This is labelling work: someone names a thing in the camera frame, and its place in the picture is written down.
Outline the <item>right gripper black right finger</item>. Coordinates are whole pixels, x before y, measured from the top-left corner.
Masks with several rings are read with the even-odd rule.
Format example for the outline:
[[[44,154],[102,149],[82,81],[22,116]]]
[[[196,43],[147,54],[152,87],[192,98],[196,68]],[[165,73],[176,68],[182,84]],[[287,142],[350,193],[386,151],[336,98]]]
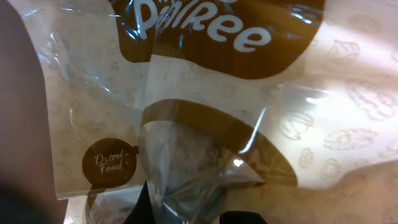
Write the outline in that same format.
[[[229,211],[220,215],[219,224],[267,224],[267,222],[258,213]]]

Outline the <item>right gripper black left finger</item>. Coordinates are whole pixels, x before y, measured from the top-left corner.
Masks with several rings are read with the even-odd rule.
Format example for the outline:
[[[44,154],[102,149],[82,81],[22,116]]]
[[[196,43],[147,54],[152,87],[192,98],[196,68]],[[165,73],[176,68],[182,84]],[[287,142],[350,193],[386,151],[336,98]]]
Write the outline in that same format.
[[[147,182],[144,183],[135,207],[123,224],[155,224]]]

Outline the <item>beige Paritree dried food bag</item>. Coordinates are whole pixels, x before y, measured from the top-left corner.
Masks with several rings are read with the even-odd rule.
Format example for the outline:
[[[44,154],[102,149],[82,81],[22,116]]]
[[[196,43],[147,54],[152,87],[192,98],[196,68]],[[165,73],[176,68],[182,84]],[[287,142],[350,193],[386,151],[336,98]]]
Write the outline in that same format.
[[[13,1],[55,195],[157,223],[397,222],[397,2]]]

